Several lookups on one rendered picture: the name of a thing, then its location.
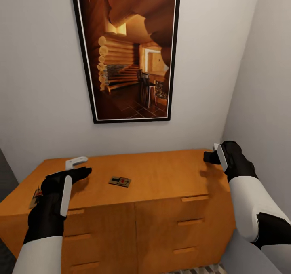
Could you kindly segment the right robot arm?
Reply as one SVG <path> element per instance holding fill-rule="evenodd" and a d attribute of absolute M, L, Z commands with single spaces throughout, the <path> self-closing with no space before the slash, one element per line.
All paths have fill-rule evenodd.
<path fill-rule="evenodd" d="M 291 274 L 291 222 L 272 200 L 241 147 L 234 141 L 215 143 L 203 160 L 221 164 L 232 195 L 241 237 L 256 245 L 282 274 Z"/>

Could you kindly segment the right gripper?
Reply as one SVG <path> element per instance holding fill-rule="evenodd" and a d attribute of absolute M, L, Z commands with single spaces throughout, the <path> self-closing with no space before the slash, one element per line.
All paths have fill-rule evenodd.
<path fill-rule="evenodd" d="M 221 164 L 214 156 L 215 152 L 204 152 L 203 160 L 211 164 Z"/>

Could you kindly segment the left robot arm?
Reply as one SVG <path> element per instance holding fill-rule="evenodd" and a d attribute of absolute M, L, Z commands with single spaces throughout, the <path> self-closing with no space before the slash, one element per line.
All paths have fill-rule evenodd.
<path fill-rule="evenodd" d="M 73 183 L 88 177 L 92 169 L 75 165 L 88 162 L 87 156 L 65 162 L 65 171 L 46 176 L 39 198 L 28 216 L 28 231 L 12 274 L 61 274 L 63 221 Z"/>

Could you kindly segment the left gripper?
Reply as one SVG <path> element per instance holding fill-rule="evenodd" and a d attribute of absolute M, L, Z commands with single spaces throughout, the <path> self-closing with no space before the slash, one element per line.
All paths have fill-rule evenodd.
<path fill-rule="evenodd" d="M 90 174 L 91 171 L 92 169 L 90 167 L 89 168 L 81 167 L 78 169 L 69 170 L 68 172 L 72 172 L 75 175 L 76 179 L 74 183 L 76 183 L 77 181 L 88 177 L 88 174 Z"/>

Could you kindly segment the mousetrap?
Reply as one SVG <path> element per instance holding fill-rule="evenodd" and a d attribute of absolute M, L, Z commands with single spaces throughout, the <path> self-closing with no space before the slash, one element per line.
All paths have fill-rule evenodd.
<path fill-rule="evenodd" d="M 38 200 L 39 198 L 42 196 L 42 193 L 41 193 L 41 188 L 37 188 L 35 190 L 35 193 L 33 195 L 33 198 L 31 200 L 31 203 L 30 203 L 30 206 L 28 209 L 32 209 L 34 207 L 36 207 L 37 203 L 38 203 Z"/>
<path fill-rule="evenodd" d="M 123 178 L 123 177 L 117 177 L 117 176 L 112 176 L 112 178 L 109 181 L 109 184 L 112 185 L 119 185 L 123 187 L 128 187 L 131 182 L 131 179 L 128 178 Z"/>

